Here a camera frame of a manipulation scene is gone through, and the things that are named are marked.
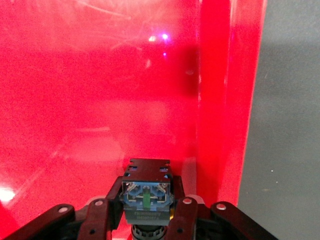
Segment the gray floor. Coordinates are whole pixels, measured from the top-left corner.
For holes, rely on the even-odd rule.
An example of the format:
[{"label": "gray floor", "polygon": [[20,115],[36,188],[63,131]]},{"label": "gray floor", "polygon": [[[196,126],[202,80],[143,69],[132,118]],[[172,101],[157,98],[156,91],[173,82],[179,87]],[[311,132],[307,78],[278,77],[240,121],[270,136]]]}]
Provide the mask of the gray floor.
[{"label": "gray floor", "polygon": [[239,208],[281,240],[320,234],[320,1],[269,0]]}]

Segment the green component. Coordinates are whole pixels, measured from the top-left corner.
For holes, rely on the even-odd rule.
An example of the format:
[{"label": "green component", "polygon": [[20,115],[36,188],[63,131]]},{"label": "green component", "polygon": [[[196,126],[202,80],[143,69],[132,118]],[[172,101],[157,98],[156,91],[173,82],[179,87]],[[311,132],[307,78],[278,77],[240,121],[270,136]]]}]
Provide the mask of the green component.
[{"label": "green component", "polygon": [[144,209],[150,209],[151,198],[150,198],[150,190],[149,189],[144,189],[143,190],[142,206],[143,206]]}]

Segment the silver screw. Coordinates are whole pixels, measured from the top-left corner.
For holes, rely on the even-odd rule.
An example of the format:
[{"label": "silver screw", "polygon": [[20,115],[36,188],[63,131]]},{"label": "silver screw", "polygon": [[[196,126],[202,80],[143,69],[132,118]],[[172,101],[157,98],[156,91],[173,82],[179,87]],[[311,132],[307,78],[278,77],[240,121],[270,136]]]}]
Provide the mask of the silver screw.
[{"label": "silver screw", "polygon": [[219,209],[219,210],[222,210],[222,211],[227,209],[226,205],[224,205],[222,203],[218,203],[216,205],[216,208]]},{"label": "silver screw", "polygon": [[184,204],[191,204],[192,203],[192,200],[191,200],[191,198],[185,198],[185,199],[183,199],[183,203]]},{"label": "silver screw", "polygon": [[68,208],[66,206],[63,206],[58,210],[58,212],[61,213],[61,214],[66,212],[66,211],[68,211]]},{"label": "silver screw", "polygon": [[94,205],[101,206],[104,202],[102,200],[96,201]]}]

